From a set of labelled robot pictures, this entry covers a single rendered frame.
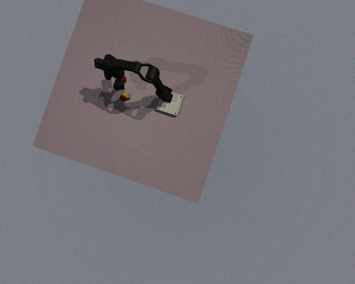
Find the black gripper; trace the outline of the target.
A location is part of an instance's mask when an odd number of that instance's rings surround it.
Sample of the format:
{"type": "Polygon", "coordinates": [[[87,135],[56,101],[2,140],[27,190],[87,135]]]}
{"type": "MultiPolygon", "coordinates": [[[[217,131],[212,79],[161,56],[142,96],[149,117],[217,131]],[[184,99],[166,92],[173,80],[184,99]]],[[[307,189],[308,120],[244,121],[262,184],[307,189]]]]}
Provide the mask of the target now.
{"type": "Polygon", "coordinates": [[[114,75],[111,73],[111,75],[114,76],[114,78],[116,78],[115,83],[114,83],[114,89],[115,90],[124,90],[124,76],[125,70],[120,69],[119,73],[114,75]]]}

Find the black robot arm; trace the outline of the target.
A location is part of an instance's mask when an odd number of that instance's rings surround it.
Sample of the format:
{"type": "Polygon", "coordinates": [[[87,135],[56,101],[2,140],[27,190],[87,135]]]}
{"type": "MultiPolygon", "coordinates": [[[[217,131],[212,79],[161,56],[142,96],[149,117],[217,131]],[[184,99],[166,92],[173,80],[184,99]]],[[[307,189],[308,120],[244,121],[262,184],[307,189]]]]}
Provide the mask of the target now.
{"type": "Polygon", "coordinates": [[[163,85],[161,80],[159,79],[160,72],[157,67],[145,63],[142,64],[139,61],[127,61],[127,60],[118,60],[114,58],[112,55],[105,55],[104,60],[100,58],[95,58],[95,68],[101,69],[104,71],[104,76],[107,80],[110,80],[111,77],[114,77],[112,74],[116,75],[119,73],[120,69],[126,71],[132,71],[139,75],[141,80],[151,83],[156,88],[156,95],[164,102],[170,103],[172,100],[173,94],[171,94],[172,89],[163,85]],[[140,73],[140,69],[143,66],[148,66],[148,71],[146,77],[144,78],[140,73]]]}

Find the yellow cube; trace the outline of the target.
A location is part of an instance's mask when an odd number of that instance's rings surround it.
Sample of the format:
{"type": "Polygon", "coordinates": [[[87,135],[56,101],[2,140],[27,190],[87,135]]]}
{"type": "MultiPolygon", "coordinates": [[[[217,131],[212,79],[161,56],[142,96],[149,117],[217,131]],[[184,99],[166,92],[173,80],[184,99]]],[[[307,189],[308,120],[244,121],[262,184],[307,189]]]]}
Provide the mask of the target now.
{"type": "Polygon", "coordinates": [[[130,99],[129,94],[127,92],[124,93],[123,95],[127,97],[126,100],[130,99]]]}

